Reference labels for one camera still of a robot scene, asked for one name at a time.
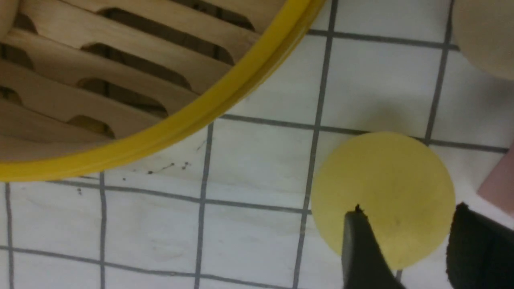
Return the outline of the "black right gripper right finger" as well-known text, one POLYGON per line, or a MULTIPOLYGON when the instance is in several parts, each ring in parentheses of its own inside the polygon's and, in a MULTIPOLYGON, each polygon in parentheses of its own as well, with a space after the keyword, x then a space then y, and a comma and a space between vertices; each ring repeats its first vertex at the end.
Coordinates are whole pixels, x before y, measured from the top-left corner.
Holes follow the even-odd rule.
POLYGON ((460 203, 452 220, 446 267, 454 289, 512 289, 513 230, 460 203))

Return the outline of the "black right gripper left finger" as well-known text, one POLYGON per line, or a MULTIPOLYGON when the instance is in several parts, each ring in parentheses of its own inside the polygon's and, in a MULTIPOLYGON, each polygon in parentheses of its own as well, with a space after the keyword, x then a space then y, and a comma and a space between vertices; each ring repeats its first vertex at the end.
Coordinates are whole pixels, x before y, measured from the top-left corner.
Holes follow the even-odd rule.
POLYGON ((387 265, 360 205, 345 214, 341 263, 344 289, 404 289, 387 265))

